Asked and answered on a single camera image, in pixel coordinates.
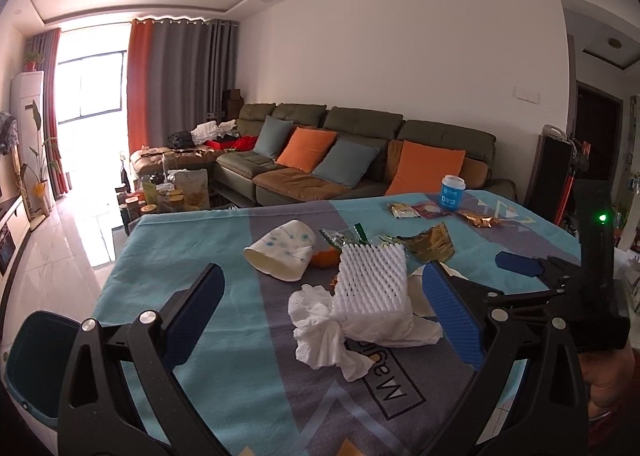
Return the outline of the person's right hand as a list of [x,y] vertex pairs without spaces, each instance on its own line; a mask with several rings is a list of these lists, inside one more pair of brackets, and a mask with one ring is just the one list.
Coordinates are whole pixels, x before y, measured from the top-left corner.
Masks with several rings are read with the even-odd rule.
[[607,415],[631,385],[636,358],[630,342],[620,350],[578,355],[582,379],[589,387],[588,415],[595,420]]

